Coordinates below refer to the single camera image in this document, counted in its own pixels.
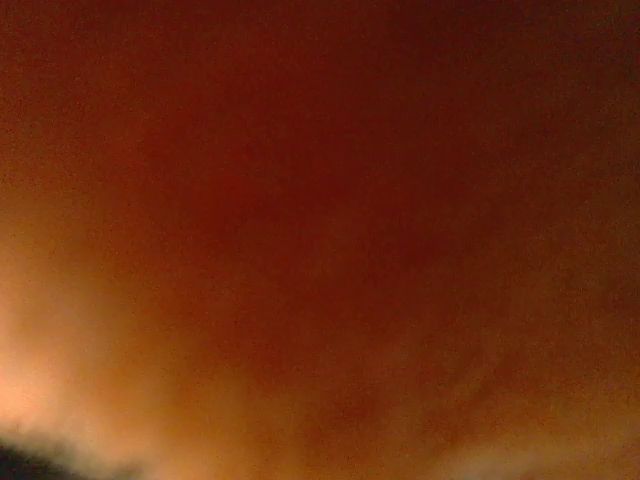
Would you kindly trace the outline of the orange patterned fleece pillowcase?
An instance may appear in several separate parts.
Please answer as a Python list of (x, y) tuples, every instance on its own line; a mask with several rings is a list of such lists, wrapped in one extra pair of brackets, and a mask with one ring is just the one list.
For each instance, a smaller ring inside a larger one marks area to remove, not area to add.
[(637, 478), (638, 3), (3, 2), (1, 438)]

